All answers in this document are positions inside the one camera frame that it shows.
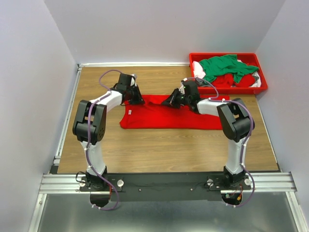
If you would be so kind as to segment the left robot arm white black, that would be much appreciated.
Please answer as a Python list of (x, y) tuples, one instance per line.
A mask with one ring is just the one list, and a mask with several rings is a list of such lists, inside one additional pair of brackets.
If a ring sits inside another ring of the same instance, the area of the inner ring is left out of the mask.
[(87, 162), (83, 187), (97, 191), (111, 187), (107, 180), (107, 167), (103, 160), (101, 141), (106, 130), (107, 113), (125, 102), (144, 104), (135, 74), (120, 72), (118, 82), (111, 88), (101, 84), (107, 92), (93, 100), (78, 104), (72, 132), (84, 149)]

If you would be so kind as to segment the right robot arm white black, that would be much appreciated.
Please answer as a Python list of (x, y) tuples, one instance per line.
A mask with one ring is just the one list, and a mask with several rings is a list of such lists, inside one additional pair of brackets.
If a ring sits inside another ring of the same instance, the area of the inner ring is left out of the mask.
[(176, 88), (161, 104), (179, 109), (188, 106), (200, 115), (217, 116), (228, 139), (228, 158), (219, 183), (227, 189), (234, 189), (246, 176), (245, 153), (249, 137), (255, 127), (253, 117), (242, 99), (218, 99), (216, 96), (202, 98), (197, 83), (182, 80), (182, 87)]

